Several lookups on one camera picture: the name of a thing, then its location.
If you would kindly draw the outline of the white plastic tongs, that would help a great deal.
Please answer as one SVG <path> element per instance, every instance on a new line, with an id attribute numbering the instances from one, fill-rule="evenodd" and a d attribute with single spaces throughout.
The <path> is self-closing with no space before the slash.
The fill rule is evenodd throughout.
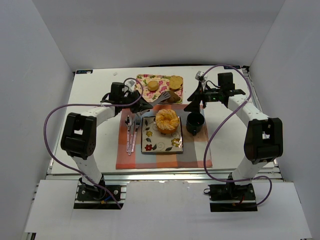
<path id="1" fill-rule="evenodd" d="M 169 99 L 171 97 L 170 93 L 168 91 L 164 91 L 160 94 L 160 96 L 154 100 L 153 102 L 150 102 L 149 104 L 153 107 L 155 107 L 157 104 Z M 150 109 L 147 109 L 147 110 L 143 110 L 143 111 L 140 111 L 138 113 L 136 113 L 135 115 L 138 116 L 138 117 L 141 117 L 143 114 L 149 112 Z"/>

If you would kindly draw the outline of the orange bundt cake bread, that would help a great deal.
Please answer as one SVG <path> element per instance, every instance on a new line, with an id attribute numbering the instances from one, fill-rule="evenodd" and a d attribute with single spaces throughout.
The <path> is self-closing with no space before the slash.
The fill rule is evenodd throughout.
<path id="1" fill-rule="evenodd" d="M 155 115 L 155 123 L 162 134 L 172 134 L 180 125 L 180 119 L 174 110 L 161 109 Z"/>

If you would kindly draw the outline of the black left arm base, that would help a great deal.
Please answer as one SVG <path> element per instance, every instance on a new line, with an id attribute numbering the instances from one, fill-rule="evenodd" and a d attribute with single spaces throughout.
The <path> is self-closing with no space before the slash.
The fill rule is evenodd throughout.
<path id="1" fill-rule="evenodd" d="M 119 205 L 125 202 L 127 187 L 124 185 L 106 185 Z M 73 208 L 76 210 L 120 210 L 112 196 L 105 190 L 78 183 Z"/>

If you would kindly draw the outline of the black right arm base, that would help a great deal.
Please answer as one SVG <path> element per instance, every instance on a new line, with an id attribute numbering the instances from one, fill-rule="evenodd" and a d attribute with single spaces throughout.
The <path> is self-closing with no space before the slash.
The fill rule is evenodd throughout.
<path id="1" fill-rule="evenodd" d="M 257 212 L 253 185 L 234 183 L 210 184 L 203 190 L 209 196 L 210 211 L 213 213 Z"/>

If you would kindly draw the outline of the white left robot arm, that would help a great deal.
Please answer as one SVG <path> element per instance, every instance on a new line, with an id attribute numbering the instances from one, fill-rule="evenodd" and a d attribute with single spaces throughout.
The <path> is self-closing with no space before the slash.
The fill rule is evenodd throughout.
<path id="1" fill-rule="evenodd" d="M 81 171 L 82 184 L 94 186 L 102 181 L 103 175 L 94 158 L 97 127 L 117 116 L 123 109 L 130 109 L 136 114 L 153 108 L 135 89 L 134 85 L 137 83 L 134 78 L 128 78 L 124 82 L 113 82 L 110 92 L 101 100 L 102 104 L 110 103 L 111 106 L 99 105 L 83 113 L 71 112 L 67 115 L 60 147 Z"/>

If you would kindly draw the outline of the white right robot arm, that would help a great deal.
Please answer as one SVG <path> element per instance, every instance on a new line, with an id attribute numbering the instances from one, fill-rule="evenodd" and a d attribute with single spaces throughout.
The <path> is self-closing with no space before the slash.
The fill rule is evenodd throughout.
<path id="1" fill-rule="evenodd" d="M 196 90 L 187 99 L 189 104 L 184 108 L 191 115 L 200 114 L 206 103 L 220 102 L 236 115 L 246 126 L 244 139 L 244 158 L 227 179 L 220 179 L 228 184 L 228 190 L 251 184 L 257 173 L 269 162 L 283 154 L 283 123 L 278 117 L 271 118 L 250 102 L 250 95 L 237 89 L 233 74 L 218 74 L 218 86 L 207 86 L 207 77 L 201 71 L 195 75 L 198 81 Z"/>

